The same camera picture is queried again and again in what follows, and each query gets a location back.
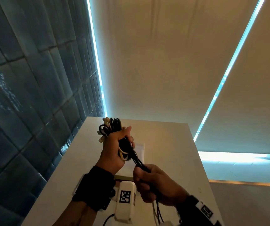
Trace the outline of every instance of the blue light strip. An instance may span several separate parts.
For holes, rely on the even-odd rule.
[[[254,10],[254,12],[253,12],[253,14],[252,14],[252,16],[250,18],[250,21],[248,22],[248,25],[247,25],[247,27],[246,27],[246,29],[244,31],[244,34],[242,35],[242,38],[241,38],[237,48],[235,49],[235,53],[233,54],[233,56],[231,58],[231,61],[230,61],[229,65],[228,65],[228,67],[227,67],[227,70],[225,71],[225,74],[224,74],[224,76],[223,76],[223,78],[222,78],[222,80],[221,80],[221,82],[219,84],[219,87],[218,87],[218,89],[217,89],[217,91],[216,91],[216,93],[215,93],[215,95],[214,95],[214,97],[213,97],[207,111],[206,111],[206,114],[205,114],[205,116],[204,116],[198,130],[197,130],[197,133],[195,134],[195,137],[193,138],[194,142],[196,142],[196,140],[197,140],[197,138],[198,138],[198,136],[199,136],[199,134],[201,132],[201,129],[203,128],[203,125],[204,125],[208,115],[210,114],[210,111],[212,110],[212,107],[215,104],[215,102],[216,102],[216,100],[217,100],[217,98],[218,98],[218,96],[219,96],[219,94],[220,94],[220,92],[222,90],[222,87],[223,87],[223,85],[224,85],[224,83],[225,83],[225,81],[226,81],[226,79],[227,79],[227,77],[228,77],[228,75],[230,73],[230,70],[231,70],[233,64],[235,63],[235,61],[236,61],[236,59],[237,59],[237,57],[238,57],[238,55],[240,53],[240,50],[243,47],[243,44],[244,44],[244,42],[245,42],[245,40],[246,40],[246,38],[247,38],[247,36],[248,36],[248,34],[250,32],[250,29],[251,29],[255,19],[257,18],[257,15],[258,15],[264,1],[265,0],[259,0],[256,7],[255,7],[255,10]]]
[[[87,0],[87,5],[88,5],[88,10],[89,10],[89,18],[90,18],[92,37],[93,37],[93,45],[94,45],[95,59],[96,59],[96,65],[97,65],[97,72],[98,72],[98,76],[99,76],[100,90],[102,92],[102,100],[103,100],[103,105],[104,105],[105,116],[107,117],[108,113],[107,113],[107,108],[106,108],[104,89],[103,89],[103,84],[102,84],[102,77],[100,75],[99,60],[98,60],[98,55],[97,55],[95,34],[94,34],[94,29],[93,29],[93,21],[92,21],[92,15],[91,15],[90,0]]]

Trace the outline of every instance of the bright light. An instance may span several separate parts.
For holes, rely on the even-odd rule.
[[[233,153],[233,152],[198,152],[203,161],[220,161],[220,162],[240,162],[253,163],[269,161],[264,158],[270,158],[268,154],[253,153]]]
[[[90,18],[90,25],[91,25],[91,31],[92,31],[92,38],[93,38],[95,59],[96,59],[96,65],[97,65],[97,72],[98,72],[98,76],[99,76],[100,89],[101,89],[102,95],[104,95],[102,77],[100,75],[99,61],[98,61],[97,48],[96,48],[96,42],[95,42],[95,34],[94,34],[94,29],[93,29],[93,21],[92,21],[92,15],[91,15],[90,0],[87,0],[87,5],[88,5],[88,10],[89,10],[89,18]],[[107,117],[108,114],[107,114],[107,108],[106,108],[106,103],[105,103],[105,97],[102,96],[102,99],[103,99],[105,116]]]
[[[248,34],[250,32],[250,29],[251,29],[257,15],[258,15],[258,13],[259,13],[259,10],[261,9],[264,1],[265,0],[259,0],[256,7],[255,7],[255,9],[254,9],[254,12],[253,12],[253,14],[252,14],[252,16],[250,18],[250,21],[248,22],[248,25],[247,25],[247,27],[246,27],[246,29],[244,31],[244,34],[242,35],[242,38],[241,38],[237,48],[235,49],[235,52],[234,52],[234,54],[233,54],[233,56],[231,58],[231,61],[230,61],[229,65],[228,65],[228,67],[227,67],[227,70],[225,71],[225,74],[224,74],[224,76],[223,76],[223,78],[222,78],[222,80],[221,80],[221,82],[219,84],[219,87],[218,87],[218,89],[217,89],[217,91],[216,91],[216,93],[215,93],[215,95],[214,95],[214,97],[213,97],[207,111],[206,111],[206,114],[205,114],[205,116],[204,116],[198,130],[197,130],[197,133],[195,134],[195,137],[193,138],[194,142],[196,142],[196,140],[197,140],[197,138],[199,136],[199,133],[201,132],[201,129],[202,129],[202,127],[203,127],[203,125],[204,125],[210,111],[212,110],[213,105],[215,104],[215,102],[216,102],[216,100],[217,100],[217,98],[218,98],[218,96],[219,96],[219,94],[220,94],[220,92],[222,90],[222,87],[223,87],[223,85],[224,85],[224,83],[225,83],[225,81],[226,81],[226,79],[227,79],[227,77],[228,77],[228,75],[229,75],[229,73],[231,71],[231,68],[232,68],[233,64],[235,63],[235,61],[236,61],[236,59],[237,59],[237,57],[238,57],[238,55],[240,53],[240,50],[243,47],[243,44],[244,44],[244,42],[245,42],[245,40],[246,40],[246,38],[247,38],[247,36],[248,36]]]

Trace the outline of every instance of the hand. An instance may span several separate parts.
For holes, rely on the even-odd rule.
[[[152,203],[157,198],[164,205],[176,206],[183,203],[189,196],[185,189],[173,181],[159,167],[152,164],[145,164],[145,166],[151,170],[151,173],[145,172],[139,167],[135,167],[133,171],[134,182],[144,202]],[[150,192],[148,183],[154,185],[160,192],[158,196]]]
[[[135,148],[135,143],[133,137],[130,136],[130,131],[132,127],[123,127],[121,131],[110,133],[109,136],[103,142],[103,150],[100,155],[96,166],[111,172],[115,175],[124,165],[125,161],[118,156],[119,143],[124,137],[132,143],[133,148]]]

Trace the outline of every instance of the tabletop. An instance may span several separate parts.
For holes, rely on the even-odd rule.
[[[121,119],[123,126],[132,126],[131,135],[136,143],[145,145],[145,163],[156,164],[190,194],[203,201],[222,218],[210,188],[208,178],[193,141],[189,126],[185,123],[139,121]],[[88,117],[42,193],[25,218],[22,226],[51,226],[64,211],[72,198],[72,192],[84,173],[95,165],[102,151],[97,134],[102,118]],[[102,225],[115,212],[111,201],[107,210],[98,212],[94,225]],[[178,224],[174,207],[159,205],[164,221]],[[126,225],[114,218],[107,225]],[[133,225],[155,225],[152,204],[144,203],[137,193]]]

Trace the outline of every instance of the person's left hand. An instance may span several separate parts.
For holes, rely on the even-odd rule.
[[[135,148],[134,138],[130,136],[132,127],[123,127],[121,131],[110,133],[103,142],[103,150],[96,166],[111,172],[115,175],[124,165],[125,161],[118,156],[119,143],[124,137],[132,143]]]

